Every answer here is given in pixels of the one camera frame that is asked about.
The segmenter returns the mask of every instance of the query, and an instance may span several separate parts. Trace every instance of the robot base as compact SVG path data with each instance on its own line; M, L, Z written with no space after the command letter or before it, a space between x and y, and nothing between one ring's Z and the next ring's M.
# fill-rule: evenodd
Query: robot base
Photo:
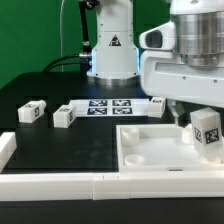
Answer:
M94 75L87 75L88 82L96 83L104 86L129 86L139 82L140 76L136 74L131 78L126 79L108 79L108 78L100 78Z

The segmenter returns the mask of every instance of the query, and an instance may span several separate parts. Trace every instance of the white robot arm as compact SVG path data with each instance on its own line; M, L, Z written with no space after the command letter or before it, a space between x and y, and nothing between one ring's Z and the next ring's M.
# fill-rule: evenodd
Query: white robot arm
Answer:
M224 107L224 1L172 0L170 14L140 36L143 90Z
M133 43L133 4L130 0L100 0L97 45L92 51L91 82L126 85L139 75L139 53Z

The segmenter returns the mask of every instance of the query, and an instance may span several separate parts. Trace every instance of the black cable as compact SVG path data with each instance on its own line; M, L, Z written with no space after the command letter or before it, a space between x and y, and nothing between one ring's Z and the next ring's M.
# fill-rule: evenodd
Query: black cable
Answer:
M56 64L56 65L52 65L49 69L47 69L45 72L49 72L51 71L53 68L55 67L59 67L59 66L64 66L64 65L78 65L80 64L79 62L70 62L70 63L60 63L60 64Z
M61 58L58 58L54 61L52 61L50 64L48 64L42 72L47 72L47 70L49 68L51 68L51 66L57 64L58 62L61 62L61 61L65 61L65 60L68 60L68 59L71 59L71 58L79 58L79 55L78 54L72 54L72 55L68 55L68 56L64 56L64 57L61 57Z

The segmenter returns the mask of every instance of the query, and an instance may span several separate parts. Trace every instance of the cable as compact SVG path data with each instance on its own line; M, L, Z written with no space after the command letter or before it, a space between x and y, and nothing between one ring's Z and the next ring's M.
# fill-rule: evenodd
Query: cable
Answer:
M61 2L61 11L60 11L60 42L61 42L61 57L64 55L64 35L63 35L63 19L64 19L64 6L65 1Z
M79 58L79 55L78 54L72 54L72 55L68 55L68 56L64 56L64 57L61 57L61 58L58 58L54 61L52 61L50 64L48 64L42 72L46 72L50 67L54 66L55 64L57 64L58 62L61 62L61 61L65 61L65 60L68 60L68 59L71 59L71 58Z
M55 67L59 67L59 66L65 66L65 65L78 65L80 64L79 62L70 62L70 63L60 63L60 64L56 64L56 65L52 65L49 69L47 69L45 72L49 72L51 71L53 68Z

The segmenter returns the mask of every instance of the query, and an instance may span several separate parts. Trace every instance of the robot logo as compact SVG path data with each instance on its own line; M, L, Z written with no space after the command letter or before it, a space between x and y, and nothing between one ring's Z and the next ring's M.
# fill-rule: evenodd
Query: robot logo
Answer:
M112 41L110 42L109 46L115 46L115 47L120 47L121 43L119 41L119 39L117 38L117 35L114 35Z

